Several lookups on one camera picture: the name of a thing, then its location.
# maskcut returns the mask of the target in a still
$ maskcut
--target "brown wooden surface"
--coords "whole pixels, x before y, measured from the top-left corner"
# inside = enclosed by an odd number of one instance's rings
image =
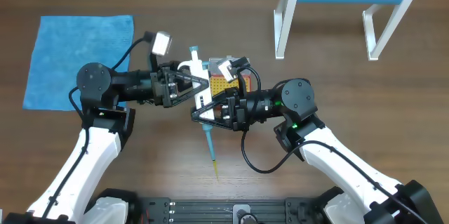
[[[449,220],[449,1],[414,0],[378,62],[368,62],[360,5],[298,5],[286,59],[274,59],[273,9],[278,0],[0,0],[0,208],[23,212],[50,185],[78,138],[75,112],[22,109],[41,15],[135,15],[135,35],[174,36],[167,60],[247,56],[262,87],[306,77],[318,115],[335,135],[376,169],[403,183],[415,179]],[[380,32],[389,16],[375,21]],[[145,67],[143,45],[131,69]],[[217,183],[206,139],[190,121],[192,102],[165,110],[138,106],[131,139],[98,190],[117,187],[178,199],[313,197],[333,183],[289,159],[260,175],[245,164],[240,133],[213,129]],[[285,154],[273,126],[256,124],[247,152],[260,168]]]

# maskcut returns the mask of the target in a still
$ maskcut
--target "blue towel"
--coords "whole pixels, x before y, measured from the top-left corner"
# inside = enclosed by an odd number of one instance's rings
[[[34,46],[23,108],[74,110],[69,91],[76,74],[89,62],[114,66],[133,42],[129,15],[114,17],[44,16]],[[128,70],[129,56],[116,69]],[[81,108],[79,91],[73,95]]]

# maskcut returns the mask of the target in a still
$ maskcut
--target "wooden table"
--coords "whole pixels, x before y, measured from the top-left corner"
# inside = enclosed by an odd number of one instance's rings
[[[278,0],[0,0],[0,208],[23,212],[50,185],[78,138],[75,112],[22,109],[29,62],[41,15],[135,15],[135,38],[170,32],[166,60],[247,56],[262,88],[310,79],[318,116],[376,169],[430,191],[449,220],[449,1],[414,0],[382,52],[368,62],[360,5],[299,5],[285,60],[274,59],[273,9]],[[390,12],[375,19],[377,30]],[[139,45],[130,68],[146,65]],[[240,133],[213,129],[220,181],[206,139],[190,121],[188,102],[173,109],[133,105],[137,115],[127,146],[106,170],[106,187],[173,199],[313,197],[334,186],[299,159],[277,172],[253,172],[240,153]],[[248,133],[247,153],[261,169],[285,152],[273,119]]]

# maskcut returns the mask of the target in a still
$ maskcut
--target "yellow pipette tip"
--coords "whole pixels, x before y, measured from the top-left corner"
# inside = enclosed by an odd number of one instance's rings
[[[213,160],[213,169],[215,170],[215,176],[217,177],[218,182],[218,169],[217,169],[217,161]]]

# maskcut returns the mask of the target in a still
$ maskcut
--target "black cable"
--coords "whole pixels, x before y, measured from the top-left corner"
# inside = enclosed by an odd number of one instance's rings
[[[257,96],[256,96],[256,100],[254,103],[254,107],[251,110],[251,113],[249,114],[250,118],[248,119],[248,121],[250,121],[252,119],[252,116],[254,115],[254,111],[255,111],[255,107],[257,106],[257,102],[259,101],[259,95],[260,95],[260,89],[261,89],[261,83],[260,83],[260,78],[259,75],[257,74],[257,72],[251,68],[251,67],[246,67],[247,70],[250,70],[252,73],[254,73],[255,78],[257,80]],[[292,79],[289,80],[284,80],[284,81],[280,81],[279,83],[277,83],[273,88],[272,88],[272,92],[281,84],[287,83],[288,81],[290,81]],[[273,168],[269,169],[269,170],[261,170],[256,168],[253,164],[251,164],[250,160],[248,159],[248,157],[246,156],[246,152],[245,152],[245,137],[246,137],[246,133],[248,132],[250,127],[250,123],[248,123],[248,127],[246,128],[246,130],[243,132],[243,135],[241,136],[241,153],[243,155],[243,158],[245,159],[245,162],[247,163],[247,165],[249,165],[249,167],[261,174],[268,174],[268,173],[272,173],[275,170],[279,169],[286,161],[287,159],[297,150],[299,150],[301,147],[304,147],[305,145],[308,144],[317,144],[323,147],[328,148],[331,152],[334,152],[335,154],[337,154],[339,157],[343,158],[343,160],[345,160],[349,165],[351,165],[354,169],[356,169],[356,171],[358,171],[368,182],[370,182],[376,189],[378,189],[379,191],[381,191],[384,195],[386,195],[388,198],[390,198],[393,202],[395,202],[400,209],[402,209],[403,211],[406,211],[408,213],[410,213],[411,215],[413,215],[416,219],[418,219],[421,223],[423,224],[427,224],[427,222],[416,212],[414,212],[412,209],[410,209],[409,207],[407,207],[404,203],[402,203],[401,201],[399,201],[397,198],[395,198],[391,193],[389,193],[386,189],[384,189],[382,186],[380,186],[380,184],[376,181],[374,181],[367,173],[365,173],[365,171],[363,171],[362,169],[360,169],[360,167],[358,167],[352,160],[350,160],[348,157],[346,157],[344,154],[342,154],[340,151],[336,150],[334,147],[331,147],[325,143],[316,141],[316,140],[308,140],[305,141],[301,144],[299,144],[298,146],[296,146],[294,149],[292,149],[289,153],[287,153],[285,155],[285,157]]]
[[[126,57],[130,54],[130,52],[133,50],[133,48],[139,44],[141,41],[143,41],[143,38],[140,38],[136,41],[134,41],[133,44],[131,44],[131,46],[128,48],[128,50],[125,52],[125,54],[120,58],[120,60],[111,68],[113,70],[115,70],[125,59]],[[76,167],[78,166],[79,162],[81,161],[81,159],[83,158],[83,156],[87,153],[87,147],[89,145],[89,127],[87,126],[87,124],[85,123],[84,120],[84,115],[81,112],[81,110],[78,108],[78,106],[76,105],[76,103],[73,101],[73,93],[78,90],[78,87],[73,88],[70,92],[69,92],[69,101],[72,104],[73,108],[76,110],[76,112],[78,113],[79,117],[81,118],[81,122],[82,122],[82,126],[84,131],[86,132],[86,141],[84,142],[84,146],[81,148],[81,153],[79,154],[78,158],[76,159],[76,161],[73,163],[72,167],[70,168],[70,170],[67,172],[67,174],[65,175],[65,177],[62,179],[61,183],[59,184],[58,188],[56,189],[55,193],[53,194],[52,197],[49,198],[49,203],[48,206],[46,207],[45,211],[43,212],[42,218],[47,218],[48,213],[51,210],[51,207],[54,205],[54,203],[56,203],[56,199],[58,198],[59,194],[61,193],[65,183],[69,180],[70,176],[72,175],[72,173],[74,172],[74,170],[76,169]]]

